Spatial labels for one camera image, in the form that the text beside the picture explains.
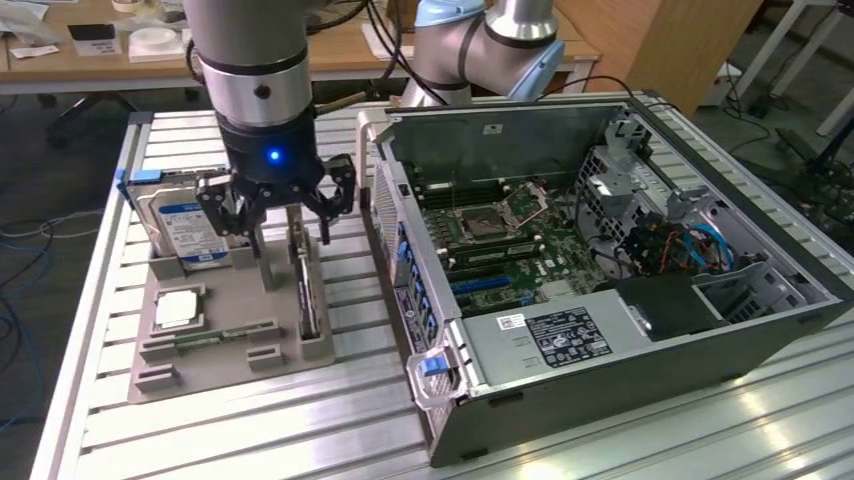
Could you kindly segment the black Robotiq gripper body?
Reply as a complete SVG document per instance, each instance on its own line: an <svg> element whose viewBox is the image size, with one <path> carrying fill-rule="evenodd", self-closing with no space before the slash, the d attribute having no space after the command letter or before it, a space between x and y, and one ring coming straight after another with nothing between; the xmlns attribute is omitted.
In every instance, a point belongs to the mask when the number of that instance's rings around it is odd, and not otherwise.
<svg viewBox="0 0 854 480"><path fill-rule="evenodd" d="M315 109L307 107L294 119L267 127L239 125L220 113L216 119L239 194L270 206L318 205L326 170L318 155Z"/></svg>

